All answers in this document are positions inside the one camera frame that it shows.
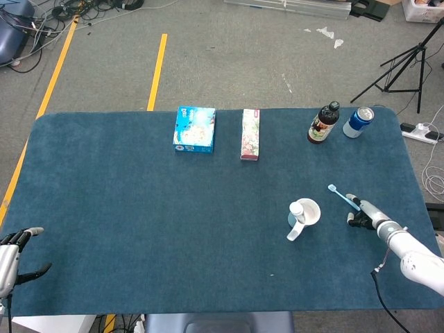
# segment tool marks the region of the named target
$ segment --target blue can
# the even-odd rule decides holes
[[[360,136],[364,129],[373,121],[373,118],[375,118],[375,113],[372,109],[367,107],[358,108],[353,112],[350,120],[344,124],[344,134],[351,138]]]

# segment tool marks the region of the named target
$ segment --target tripod stand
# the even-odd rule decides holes
[[[377,89],[381,90],[382,92],[417,92],[418,93],[418,109],[416,110],[417,113],[420,112],[421,109],[421,95],[422,95],[422,79],[424,78],[424,64],[425,64],[425,49],[427,48],[425,45],[428,43],[428,41],[431,40],[433,35],[438,31],[438,29],[444,24],[444,17],[439,20],[439,22],[435,25],[433,30],[430,32],[430,34],[418,45],[412,47],[411,49],[408,49],[405,52],[402,52],[401,54],[395,56],[394,58],[391,58],[390,60],[384,62],[381,64],[381,67],[391,62],[390,69],[386,71],[384,74],[382,74],[375,82],[373,82],[371,85],[369,85],[366,89],[364,89],[359,95],[354,97],[350,102],[353,103],[356,101],[359,97],[361,97],[367,90],[369,90],[371,87],[375,86]],[[421,53],[421,70],[420,70],[420,77],[419,77],[419,87],[418,89],[402,89],[402,90],[393,90],[390,89],[390,87],[393,85],[393,83],[400,77],[402,72],[407,68],[407,66],[410,65],[410,63],[414,60],[416,60],[416,56]],[[400,61],[395,62],[398,58],[401,58],[404,56]],[[396,75],[391,79],[391,74],[395,70],[396,67],[400,66],[402,63],[404,65],[401,67],[401,69],[396,73]],[[381,81],[381,79],[385,78],[387,76],[386,82],[384,87],[380,87],[378,85],[378,82]]]

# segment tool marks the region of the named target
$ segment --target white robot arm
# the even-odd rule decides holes
[[[406,278],[444,296],[444,259],[368,201],[359,200],[353,194],[346,196],[361,208],[356,215],[349,213],[348,224],[376,230],[377,236],[401,259],[401,271]]]
[[[9,234],[0,241],[0,300],[7,298],[14,286],[39,278],[51,267],[51,264],[46,264],[36,272],[18,274],[19,259],[24,246],[32,236],[42,232],[43,228],[29,228]]]

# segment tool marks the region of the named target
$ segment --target bottle label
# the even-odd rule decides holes
[[[316,116],[308,130],[308,135],[314,141],[324,141],[330,131],[333,129],[334,125],[335,124],[327,125],[320,121],[318,116]]]

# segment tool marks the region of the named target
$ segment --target toothpaste box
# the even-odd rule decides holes
[[[173,146],[177,151],[212,153],[216,109],[180,106],[174,129]]]
[[[259,116],[258,109],[244,109],[241,160],[257,161],[259,158]]]

